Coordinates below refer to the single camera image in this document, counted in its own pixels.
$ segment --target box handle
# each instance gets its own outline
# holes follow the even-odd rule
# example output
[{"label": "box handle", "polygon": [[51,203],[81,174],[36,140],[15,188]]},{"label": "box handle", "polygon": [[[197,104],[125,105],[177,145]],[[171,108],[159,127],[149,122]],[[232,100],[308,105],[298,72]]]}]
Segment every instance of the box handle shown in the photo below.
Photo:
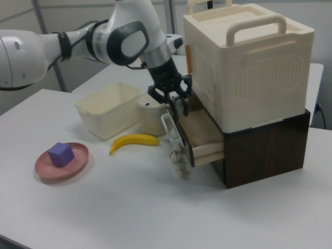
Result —
[{"label": "box handle", "polygon": [[286,33],[287,22],[282,15],[264,15],[255,19],[239,21],[232,24],[228,28],[226,33],[226,44],[228,47],[233,46],[235,43],[235,34],[240,30],[250,29],[252,27],[258,27],[273,23],[278,23],[278,34]]},{"label": "box handle", "polygon": [[[196,4],[204,3],[209,0],[189,0],[187,3],[187,15],[192,15],[193,14],[193,7]],[[225,0],[226,2],[226,7],[232,6],[232,0]]]},{"label": "box handle", "polygon": [[[176,138],[173,138],[172,135],[171,135],[171,133],[170,133],[170,130],[169,130],[167,124],[166,124],[166,120],[167,119],[170,120],[170,122],[171,122],[171,124],[173,126],[173,129],[174,129],[175,134],[176,134]],[[183,143],[183,140],[181,138],[181,135],[180,135],[179,131],[177,130],[177,127],[176,127],[176,125],[174,123],[174,120],[173,120],[173,118],[172,118],[172,116],[171,116],[171,114],[170,114],[170,112],[168,110],[167,110],[166,114],[164,114],[164,115],[161,116],[161,121],[162,121],[162,124],[164,125],[165,131],[166,131],[166,133],[167,133],[167,135],[169,137],[169,140],[170,140],[171,144],[181,144],[182,147],[184,147],[184,143]]]}]

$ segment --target dark wooden cabinet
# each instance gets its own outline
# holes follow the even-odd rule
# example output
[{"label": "dark wooden cabinet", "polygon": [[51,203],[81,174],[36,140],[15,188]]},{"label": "dark wooden cabinet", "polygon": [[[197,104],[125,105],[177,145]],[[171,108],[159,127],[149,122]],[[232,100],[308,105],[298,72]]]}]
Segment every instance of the dark wooden cabinet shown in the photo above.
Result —
[{"label": "dark wooden cabinet", "polygon": [[211,162],[227,188],[303,167],[310,112],[262,127],[224,133],[193,95],[177,126],[195,167]]}]

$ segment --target white table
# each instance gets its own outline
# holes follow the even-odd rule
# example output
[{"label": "white table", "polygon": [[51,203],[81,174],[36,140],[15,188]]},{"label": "white table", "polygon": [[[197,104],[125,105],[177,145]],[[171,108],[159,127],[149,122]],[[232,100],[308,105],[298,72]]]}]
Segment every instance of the white table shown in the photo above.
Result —
[{"label": "white table", "polygon": [[[33,249],[331,248],[332,132],[310,128],[303,169],[226,190],[209,164],[179,179],[165,136],[110,156],[112,140],[83,127],[80,97],[41,90],[0,116],[3,238]],[[78,175],[51,184],[34,163],[56,142],[91,154]]]},{"label": "white table", "polygon": [[[187,73],[187,64],[185,56],[173,56],[175,65],[182,75]],[[324,66],[322,64],[311,63],[309,70],[309,79],[307,87],[307,99],[306,99],[306,109],[310,111],[310,122],[311,126],[312,119],[314,116],[315,105],[317,102],[317,96],[319,93],[319,88],[321,85],[321,79],[323,74]],[[148,86],[154,84],[149,72],[147,70],[131,70],[124,66],[110,65],[100,73],[96,74],[94,77],[83,83],[81,86],[76,88],[72,93],[88,95],[97,89],[105,87],[116,81],[124,81],[132,85],[138,85],[138,87],[146,92]]]}]

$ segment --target white storage box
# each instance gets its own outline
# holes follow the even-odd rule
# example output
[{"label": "white storage box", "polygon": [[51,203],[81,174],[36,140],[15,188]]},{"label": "white storage box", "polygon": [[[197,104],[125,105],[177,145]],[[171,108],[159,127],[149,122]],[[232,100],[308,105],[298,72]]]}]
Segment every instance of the white storage box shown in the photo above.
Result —
[{"label": "white storage box", "polygon": [[193,90],[223,132],[305,112],[314,30],[255,4],[184,15]]},{"label": "white storage box", "polygon": [[136,103],[142,91],[115,82],[75,103],[83,124],[94,135],[108,139],[139,121]]}]

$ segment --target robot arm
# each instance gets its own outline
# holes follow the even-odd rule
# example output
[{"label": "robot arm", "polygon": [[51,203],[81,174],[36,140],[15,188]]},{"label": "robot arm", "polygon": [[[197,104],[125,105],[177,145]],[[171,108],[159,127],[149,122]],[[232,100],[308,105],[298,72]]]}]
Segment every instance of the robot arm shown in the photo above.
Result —
[{"label": "robot arm", "polygon": [[[167,37],[161,30],[150,0],[116,0],[109,20],[77,31],[48,35],[0,31],[0,89],[20,89],[41,80],[61,58],[80,56],[118,65],[140,58],[154,80],[148,93],[174,108],[170,92],[176,92],[184,105],[191,93],[190,76],[181,76],[172,60],[182,44],[182,37]],[[186,90],[180,87],[182,81]]]}]

